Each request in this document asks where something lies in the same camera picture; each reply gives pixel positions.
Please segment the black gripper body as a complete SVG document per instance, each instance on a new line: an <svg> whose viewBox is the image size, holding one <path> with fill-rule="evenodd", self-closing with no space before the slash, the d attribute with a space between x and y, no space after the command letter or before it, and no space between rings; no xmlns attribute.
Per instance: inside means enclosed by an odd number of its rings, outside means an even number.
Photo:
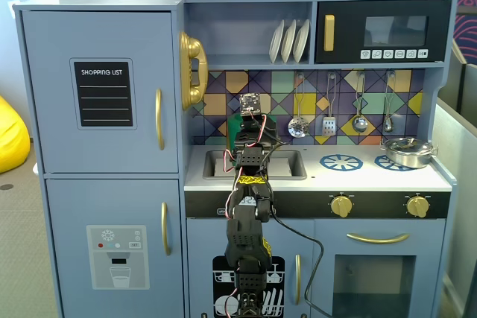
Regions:
<svg viewBox="0 0 477 318"><path fill-rule="evenodd" d="M242 149L246 145L262 146L271 149L279 144L276 122L267 115L241 117L237 115L238 127L233 134L233 149Z"/></svg>

